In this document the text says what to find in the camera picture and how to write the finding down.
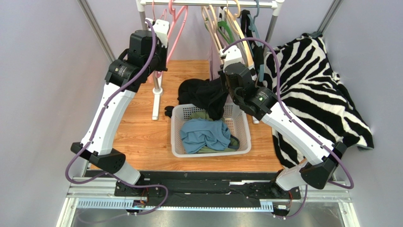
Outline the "black garment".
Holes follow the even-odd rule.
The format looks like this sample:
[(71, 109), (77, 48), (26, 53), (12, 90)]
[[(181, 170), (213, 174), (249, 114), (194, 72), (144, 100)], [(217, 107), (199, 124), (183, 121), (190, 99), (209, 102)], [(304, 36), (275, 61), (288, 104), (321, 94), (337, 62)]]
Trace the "black garment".
[(219, 120), (223, 117), (227, 97), (220, 79), (187, 79), (178, 88), (177, 100), (180, 105), (193, 104), (207, 111), (213, 120)]

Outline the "thick pink plastic hanger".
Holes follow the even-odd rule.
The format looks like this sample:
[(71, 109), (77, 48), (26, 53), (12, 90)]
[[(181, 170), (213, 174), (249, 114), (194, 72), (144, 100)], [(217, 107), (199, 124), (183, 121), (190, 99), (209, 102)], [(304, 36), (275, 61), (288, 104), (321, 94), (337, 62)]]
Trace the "thick pink plastic hanger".
[(178, 43), (178, 41), (179, 41), (179, 39), (180, 39), (180, 37), (182, 35), (183, 29), (184, 29), (186, 21), (187, 21), (188, 11), (189, 11), (188, 6), (184, 5), (179, 9), (178, 12), (176, 12), (176, 8), (173, 7), (174, 2), (175, 2), (174, 0), (169, 0), (168, 1), (168, 8), (165, 9), (163, 11), (163, 13), (161, 14), (161, 16), (158, 18), (158, 19), (166, 20), (168, 14), (170, 14), (172, 16), (172, 23), (170, 25), (170, 29), (169, 29), (168, 34), (167, 34), (167, 37), (169, 39), (172, 36), (172, 33), (173, 33), (174, 29), (175, 29), (176, 24), (178, 24), (178, 21), (179, 21), (180, 17), (182, 16), (182, 14), (184, 14), (181, 26), (180, 26), (180, 28), (178, 30), (178, 33), (177, 33), (177, 35), (175, 37), (175, 40), (174, 40), (173, 44), (171, 45), (171, 50), (169, 51), (169, 54), (167, 55), (167, 60), (166, 60), (167, 64), (170, 62), (171, 57), (172, 57), (172, 55), (173, 55), (173, 53), (175, 51), (175, 48), (177, 46), (177, 43)]

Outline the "beige wooden hanger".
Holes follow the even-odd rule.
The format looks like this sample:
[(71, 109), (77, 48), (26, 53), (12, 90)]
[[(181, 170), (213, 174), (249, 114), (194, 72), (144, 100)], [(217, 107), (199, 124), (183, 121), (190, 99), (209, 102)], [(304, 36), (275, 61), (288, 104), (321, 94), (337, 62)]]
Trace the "beige wooden hanger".
[(215, 46), (217, 52), (220, 54), (220, 50), (222, 50), (223, 47), (221, 45), (220, 39), (217, 34), (218, 20), (217, 20), (215, 9), (212, 5), (202, 6), (201, 14), (204, 19), (205, 26), (207, 27), (207, 30), (211, 35), (214, 46)]

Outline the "mauve tank top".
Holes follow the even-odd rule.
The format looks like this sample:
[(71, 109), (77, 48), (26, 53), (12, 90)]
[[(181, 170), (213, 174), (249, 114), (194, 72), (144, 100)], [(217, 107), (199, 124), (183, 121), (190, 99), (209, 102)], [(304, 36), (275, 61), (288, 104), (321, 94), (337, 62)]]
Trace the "mauve tank top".
[(209, 81), (218, 79), (213, 85), (218, 89), (221, 95), (224, 95), (224, 100), (226, 103), (232, 103), (232, 99), (229, 94), (223, 91), (222, 83), (219, 75), (219, 70), (221, 66), (221, 58), (219, 54), (219, 48), (216, 46), (216, 42), (210, 39), (210, 50), (208, 53), (208, 63), (209, 63)]

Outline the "green hanger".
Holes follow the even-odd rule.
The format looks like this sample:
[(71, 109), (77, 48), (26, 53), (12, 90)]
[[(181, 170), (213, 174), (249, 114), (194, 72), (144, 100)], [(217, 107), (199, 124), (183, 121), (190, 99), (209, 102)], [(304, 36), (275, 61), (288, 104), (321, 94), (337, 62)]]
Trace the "green hanger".
[(235, 41), (234, 35), (232, 34), (232, 29), (227, 24), (226, 21), (218, 21), (218, 37), (223, 39), (224, 44), (231, 44)]

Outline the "thin pink wire hanger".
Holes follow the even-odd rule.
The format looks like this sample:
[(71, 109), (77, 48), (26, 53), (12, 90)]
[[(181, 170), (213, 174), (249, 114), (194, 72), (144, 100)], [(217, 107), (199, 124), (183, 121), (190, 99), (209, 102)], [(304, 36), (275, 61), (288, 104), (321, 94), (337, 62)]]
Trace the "thin pink wire hanger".
[(162, 19), (162, 18), (166, 19), (166, 16), (167, 16), (166, 8), (161, 8), (159, 6), (156, 7), (154, 0), (152, 1), (151, 7), (152, 7), (154, 21), (156, 21), (157, 19)]

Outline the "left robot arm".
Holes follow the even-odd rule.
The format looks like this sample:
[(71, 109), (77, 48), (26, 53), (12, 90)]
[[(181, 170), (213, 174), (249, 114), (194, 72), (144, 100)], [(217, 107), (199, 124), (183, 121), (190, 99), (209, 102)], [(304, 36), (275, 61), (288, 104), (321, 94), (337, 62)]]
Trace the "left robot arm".
[(166, 71), (168, 32), (137, 30), (130, 36), (129, 48), (113, 61), (105, 76), (103, 95), (85, 137), (71, 145), (77, 158), (87, 160), (104, 174), (117, 179), (121, 188), (138, 192), (144, 176), (113, 148), (118, 126), (141, 84), (155, 71)]

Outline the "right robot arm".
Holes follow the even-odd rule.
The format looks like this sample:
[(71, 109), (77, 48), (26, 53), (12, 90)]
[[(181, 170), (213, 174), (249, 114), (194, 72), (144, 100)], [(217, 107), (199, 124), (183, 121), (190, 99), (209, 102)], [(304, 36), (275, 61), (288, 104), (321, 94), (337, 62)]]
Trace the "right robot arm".
[(270, 89), (255, 86), (251, 71), (244, 64), (221, 65), (218, 73), (223, 90), (234, 104), (275, 129), (303, 154), (305, 161), (280, 171), (275, 185), (284, 191), (302, 185), (323, 189), (339, 166), (346, 145), (323, 138), (280, 103)]

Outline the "cream hanger with striped top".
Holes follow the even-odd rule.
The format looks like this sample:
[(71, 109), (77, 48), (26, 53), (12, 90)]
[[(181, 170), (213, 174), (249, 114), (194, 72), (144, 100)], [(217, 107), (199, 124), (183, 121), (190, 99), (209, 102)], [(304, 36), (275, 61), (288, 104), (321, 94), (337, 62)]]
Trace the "cream hanger with striped top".
[(230, 28), (232, 29), (232, 33), (234, 33), (236, 35), (236, 38), (239, 39), (243, 39), (245, 38), (241, 27), (239, 25), (239, 23), (237, 22), (237, 18), (239, 18), (241, 16), (241, 8), (240, 8), (240, 4), (237, 0), (235, 0), (236, 6), (237, 6), (237, 10), (238, 13), (237, 14), (232, 14), (229, 9), (228, 9), (228, 3), (225, 7), (221, 8), (221, 7), (214, 7), (215, 12), (216, 12), (216, 16), (217, 16), (217, 20), (224, 20), (227, 22), (227, 24), (230, 26)]

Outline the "black tank top on right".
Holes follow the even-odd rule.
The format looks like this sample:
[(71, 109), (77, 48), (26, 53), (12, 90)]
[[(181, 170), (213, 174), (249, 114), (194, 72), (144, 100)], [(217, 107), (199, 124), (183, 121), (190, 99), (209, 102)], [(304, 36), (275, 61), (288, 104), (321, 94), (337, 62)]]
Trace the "black tank top on right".
[[(245, 37), (259, 38), (259, 33), (254, 24), (253, 18), (249, 10), (242, 10), (240, 16), (241, 30)], [(268, 87), (267, 81), (264, 80), (264, 45), (254, 40), (247, 41), (254, 62), (254, 69), (257, 74), (256, 83), (261, 87)]]

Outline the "grey-blue hanger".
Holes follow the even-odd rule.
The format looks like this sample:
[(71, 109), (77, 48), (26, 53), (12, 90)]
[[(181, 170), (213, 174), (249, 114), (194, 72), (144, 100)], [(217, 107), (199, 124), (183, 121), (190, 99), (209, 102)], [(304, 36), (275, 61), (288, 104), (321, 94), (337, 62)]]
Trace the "grey-blue hanger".
[[(256, 8), (257, 12), (255, 16), (251, 16), (251, 14), (248, 14), (248, 19), (249, 19), (249, 26), (248, 26), (248, 31), (250, 31), (250, 37), (254, 38), (260, 38), (258, 29), (255, 25), (255, 19), (259, 16), (260, 12), (260, 5), (259, 1), (255, 0), (256, 2)], [(257, 74), (257, 82), (263, 82), (264, 79), (264, 47), (261, 42), (256, 42), (256, 41), (250, 41), (250, 46), (252, 48), (252, 57), (254, 60), (254, 66)]]

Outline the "white plastic laundry basket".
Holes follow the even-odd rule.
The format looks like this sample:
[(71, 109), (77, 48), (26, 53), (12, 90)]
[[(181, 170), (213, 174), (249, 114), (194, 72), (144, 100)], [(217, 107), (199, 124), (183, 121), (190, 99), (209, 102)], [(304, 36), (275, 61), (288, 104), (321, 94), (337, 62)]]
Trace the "white plastic laundry basket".
[(180, 129), (190, 119), (191, 114), (203, 109), (193, 104), (177, 105), (173, 108), (171, 117), (171, 150), (174, 156), (180, 158), (218, 157), (246, 154), (251, 150), (251, 135), (246, 114), (234, 103), (224, 105), (223, 121), (227, 124), (231, 135), (239, 140), (239, 148), (235, 151), (217, 151), (213, 153), (187, 154), (180, 138)]

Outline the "metal clothes rack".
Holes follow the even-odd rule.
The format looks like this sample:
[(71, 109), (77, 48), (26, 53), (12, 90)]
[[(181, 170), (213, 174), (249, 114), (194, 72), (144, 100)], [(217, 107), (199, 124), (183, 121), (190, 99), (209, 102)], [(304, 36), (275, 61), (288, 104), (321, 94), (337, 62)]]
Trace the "metal clothes rack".
[[(238, 1), (240, 4), (240, 8), (256, 8), (256, 2), (255, 1)], [(176, 8), (176, 12), (179, 11), (179, 9), (186, 5), (186, 6), (198, 6), (198, 7), (202, 7), (202, 6), (208, 6), (208, 5), (212, 5), (213, 7), (225, 7), (228, 3), (228, 9), (229, 11), (234, 15), (238, 13), (237, 10), (237, 6), (234, 0), (175, 0), (175, 2), (173, 3), (173, 7)], [(146, 5), (151, 5), (152, 4), (152, 0), (138, 0), (136, 2), (137, 4), (137, 9), (138, 12), (140, 14), (140, 20), (142, 22), (142, 28), (144, 30), (149, 30), (150, 27), (148, 25), (148, 23), (150, 21), (146, 20), (146, 14), (145, 14), (145, 9), (144, 7)], [(168, 0), (155, 0), (155, 4), (156, 5), (167, 5), (168, 6)], [(272, 9), (272, 17), (270, 20), (270, 25), (267, 31), (267, 36), (265, 41), (268, 43), (271, 39), (271, 35), (274, 31), (274, 27), (276, 24), (276, 20), (278, 18), (278, 15), (280, 13), (280, 9), (282, 7), (283, 1), (281, 0), (273, 0), (271, 2), (268, 1), (264, 1), (264, 2), (259, 2), (260, 8), (270, 8)], [(250, 70), (254, 70), (254, 62), (251, 56), (251, 51), (250, 48), (248, 46), (247, 41), (245, 40), (245, 38), (243, 39), (237, 39), (236, 35), (233, 33), (234, 38), (236, 39), (233, 43), (231, 44), (224, 44), (223, 43), (223, 39), (220, 37), (220, 41), (221, 41), (221, 45), (223, 46), (223, 49), (226, 51), (229, 47), (236, 45), (242, 54), (243, 57), (243, 62), (245, 63), (246, 66), (248, 67), (248, 69)], [(257, 74), (253, 74), (253, 78), (256, 79), (257, 78)]]

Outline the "zebra print blanket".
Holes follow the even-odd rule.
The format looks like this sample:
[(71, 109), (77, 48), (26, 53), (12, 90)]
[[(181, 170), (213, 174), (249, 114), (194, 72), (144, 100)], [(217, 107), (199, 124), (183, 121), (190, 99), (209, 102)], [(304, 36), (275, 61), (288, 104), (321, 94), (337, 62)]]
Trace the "zebra print blanket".
[(321, 36), (302, 34), (268, 52), (258, 85), (280, 92), (294, 115), (331, 142), (359, 150), (374, 148), (370, 127), (333, 71)]

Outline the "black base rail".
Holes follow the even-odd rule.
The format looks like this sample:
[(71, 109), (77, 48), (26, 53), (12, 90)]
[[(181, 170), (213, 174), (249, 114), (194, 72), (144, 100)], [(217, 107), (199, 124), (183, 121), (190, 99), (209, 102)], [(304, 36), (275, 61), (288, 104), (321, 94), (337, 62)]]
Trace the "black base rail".
[(259, 208), (260, 201), (282, 201), (302, 198), (299, 188), (280, 197), (270, 190), (275, 173), (258, 172), (183, 172), (142, 171), (137, 185), (147, 189), (130, 188), (113, 183), (112, 194), (134, 197), (133, 205), (173, 208)]

